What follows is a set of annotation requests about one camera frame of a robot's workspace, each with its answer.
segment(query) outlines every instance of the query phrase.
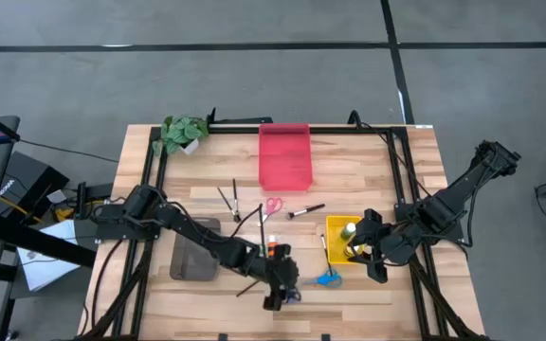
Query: gray floor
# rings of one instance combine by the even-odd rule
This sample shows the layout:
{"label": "gray floor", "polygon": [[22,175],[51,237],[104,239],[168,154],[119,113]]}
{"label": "gray floor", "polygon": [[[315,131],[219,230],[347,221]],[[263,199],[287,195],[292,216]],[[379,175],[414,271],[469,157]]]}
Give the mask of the gray floor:
{"label": "gray floor", "polygon": [[[394,0],[400,42],[546,41],[546,2]],[[375,0],[0,0],[0,45],[385,41]],[[484,326],[546,340],[546,49],[402,51],[416,123],[433,124],[452,179],[496,139],[523,159],[480,193],[472,272]],[[0,53],[0,115],[29,140],[116,157],[125,126],[166,115],[401,123],[389,51]],[[115,165],[18,145],[75,181]],[[63,295],[17,303],[26,340],[74,335],[87,276]]]}

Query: yellow container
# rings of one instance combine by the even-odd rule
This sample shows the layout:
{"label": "yellow container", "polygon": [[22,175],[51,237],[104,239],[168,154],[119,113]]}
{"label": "yellow container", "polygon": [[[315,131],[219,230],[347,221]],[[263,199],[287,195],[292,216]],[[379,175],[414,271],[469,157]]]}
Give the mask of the yellow container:
{"label": "yellow container", "polygon": [[326,217],[326,244],[328,246],[328,260],[331,264],[354,264],[348,261],[345,255],[345,247],[349,241],[340,238],[340,231],[348,223],[357,224],[362,217],[359,216],[327,216]]}

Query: small orange object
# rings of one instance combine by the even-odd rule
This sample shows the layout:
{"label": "small orange object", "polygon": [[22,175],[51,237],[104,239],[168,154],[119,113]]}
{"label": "small orange object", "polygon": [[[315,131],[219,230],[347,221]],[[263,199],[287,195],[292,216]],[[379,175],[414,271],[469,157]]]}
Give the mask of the small orange object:
{"label": "small orange object", "polygon": [[275,253],[275,246],[277,246],[277,240],[274,235],[270,235],[269,244],[266,246],[269,257],[273,257],[273,254]]}

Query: red bin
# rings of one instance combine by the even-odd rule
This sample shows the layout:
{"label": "red bin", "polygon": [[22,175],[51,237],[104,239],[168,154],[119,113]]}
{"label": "red bin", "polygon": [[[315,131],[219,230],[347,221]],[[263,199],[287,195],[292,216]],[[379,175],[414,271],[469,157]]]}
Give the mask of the red bin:
{"label": "red bin", "polygon": [[265,123],[259,136],[259,183],[264,190],[308,190],[313,183],[308,124]]}

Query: black line on floor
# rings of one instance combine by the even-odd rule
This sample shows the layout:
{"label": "black line on floor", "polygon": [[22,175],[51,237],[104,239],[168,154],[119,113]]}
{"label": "black line on floor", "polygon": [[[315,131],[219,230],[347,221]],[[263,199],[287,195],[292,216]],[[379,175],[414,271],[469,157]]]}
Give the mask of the black line on floor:
{"label": "black line on floor", "polygon": [[546,42],[399,43],[399,49],[520,49],[546,48]]}
{"label": "black line on floor", "polygon": [[393,62],[393,72],[395,73],[395,82],[397,83],[397,91],[399,92],[399,100],[402,106],[402,114],[404,115],[404,123],[414,124],[414,115],[412,114],[410,95],[408,94],[408,86],[406,85],[406,75],[404,74],[402,58],[399,55],[397,36],[395,35],[395,26],[393,25],[393,17],[391,16],[389,0],[380,0],[380,6],[383,9],[383,17],[385,18],[385,28],[387,29],[389,50],[391,51],[391,61]]}
{"label": "black line on floor", "polygon": [[389,48],[379,42],[296,42],[167,45],[0,45],[0,52],[156,52],[156,51],[259,51],[259,50],[359,50]]}

